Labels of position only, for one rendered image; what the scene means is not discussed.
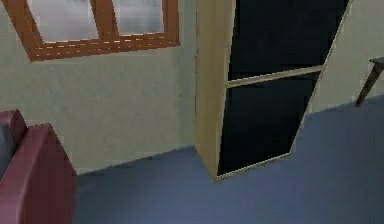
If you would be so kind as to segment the pale wooden open shelf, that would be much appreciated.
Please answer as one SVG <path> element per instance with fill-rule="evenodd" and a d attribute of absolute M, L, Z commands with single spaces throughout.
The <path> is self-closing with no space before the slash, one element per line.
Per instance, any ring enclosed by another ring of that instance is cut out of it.
<path fill-rule="evenodd" d="M 353 0 L 196 0 L 195 147 L 214 180 L 289 155 Z"/>

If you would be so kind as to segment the brown framed window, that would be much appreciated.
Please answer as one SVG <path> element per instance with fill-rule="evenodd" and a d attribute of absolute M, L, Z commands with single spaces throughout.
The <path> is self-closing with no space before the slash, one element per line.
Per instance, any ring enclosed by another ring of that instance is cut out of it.
<path fill-rule="evenodd" d="M 174 47 L 178 0 L 1 0 L 30 61 Z"/>

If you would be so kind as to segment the dark red sofa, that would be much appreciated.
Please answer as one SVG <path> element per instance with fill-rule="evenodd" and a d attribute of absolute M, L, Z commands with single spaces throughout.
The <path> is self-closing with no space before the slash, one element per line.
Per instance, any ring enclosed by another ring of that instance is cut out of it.
<path fill-rule="evenodd" d="M 0 224 L 72 224 L 77 174 L 53 127 L 0 112 Z"/>

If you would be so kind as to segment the dark brown table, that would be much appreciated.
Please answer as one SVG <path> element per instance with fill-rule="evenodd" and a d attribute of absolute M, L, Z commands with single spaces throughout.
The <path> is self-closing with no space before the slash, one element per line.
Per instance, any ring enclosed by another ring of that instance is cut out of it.
<path fill-rule="evenodd" d="M 384 56 L 370 59 L 370 62 L 373 64 L 373 67 L 356 100 L 356 103 L 355 103 L 356 107 L 359 107 L 364 102 L 365 98 L 373 88 L 375 82 L 378 80 L 380 75 L 384 72 Z"/>

